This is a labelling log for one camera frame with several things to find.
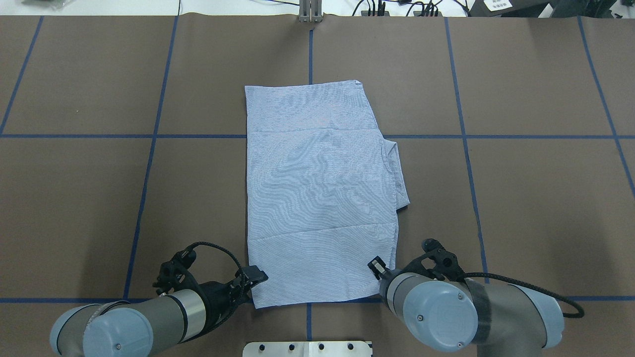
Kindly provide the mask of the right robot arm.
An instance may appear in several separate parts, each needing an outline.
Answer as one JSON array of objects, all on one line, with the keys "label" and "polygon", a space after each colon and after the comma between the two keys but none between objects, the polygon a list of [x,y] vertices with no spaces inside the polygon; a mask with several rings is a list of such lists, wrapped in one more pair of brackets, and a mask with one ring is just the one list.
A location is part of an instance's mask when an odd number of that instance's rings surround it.
[{"label": "right robot arm", "polygon": [[541,357],[563,339],[562,298],[549,290],[496,274],[438,280],[423,266],[389,269],[380,257],[368,263],[384,304],[420,343],[454,353],[475,345],[479,357]]}]

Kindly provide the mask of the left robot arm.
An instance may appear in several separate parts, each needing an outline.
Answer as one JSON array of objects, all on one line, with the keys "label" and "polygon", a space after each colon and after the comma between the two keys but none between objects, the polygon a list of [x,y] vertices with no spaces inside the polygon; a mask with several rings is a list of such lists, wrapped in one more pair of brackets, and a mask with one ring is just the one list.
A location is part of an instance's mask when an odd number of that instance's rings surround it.
[{"label": "left robot arm", "polygon": [[145,302],[89,303],[62,314],[49,344],[60,357],[151,357],[217,329],[267,280],[256,266],[241,267],[226,283],[198,283],[181,266],[166,266]]}]

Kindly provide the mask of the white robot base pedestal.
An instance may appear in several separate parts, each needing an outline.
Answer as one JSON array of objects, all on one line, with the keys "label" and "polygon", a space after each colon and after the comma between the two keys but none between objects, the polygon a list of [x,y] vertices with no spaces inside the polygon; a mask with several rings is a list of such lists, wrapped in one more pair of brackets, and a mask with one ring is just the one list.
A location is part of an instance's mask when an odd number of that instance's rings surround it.
[{"label": "white robot base pedestal", "polygon": [[243,357],[372,357],[367,341],[254,342],[243,348]]}]

